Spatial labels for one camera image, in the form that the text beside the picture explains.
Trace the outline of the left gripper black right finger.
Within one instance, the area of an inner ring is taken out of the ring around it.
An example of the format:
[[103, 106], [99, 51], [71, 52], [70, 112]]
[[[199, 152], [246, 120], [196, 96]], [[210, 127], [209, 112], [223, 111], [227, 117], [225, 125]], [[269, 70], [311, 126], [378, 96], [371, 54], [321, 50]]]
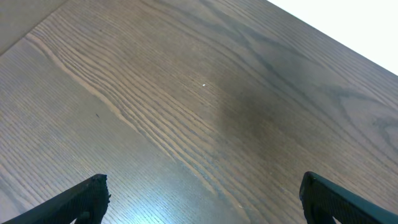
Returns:
[[395, 224], [397, 215], [385, 210], [328, 179], [308, 171], [299, 192], [308, 223]]

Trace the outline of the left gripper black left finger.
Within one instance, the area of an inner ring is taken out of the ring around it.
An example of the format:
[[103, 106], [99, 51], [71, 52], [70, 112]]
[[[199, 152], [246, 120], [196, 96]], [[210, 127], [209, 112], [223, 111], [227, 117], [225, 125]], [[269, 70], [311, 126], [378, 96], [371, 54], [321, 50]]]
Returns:
[[4, 224], [101, 224], [111, 197], [106, 181], [96, 174]]

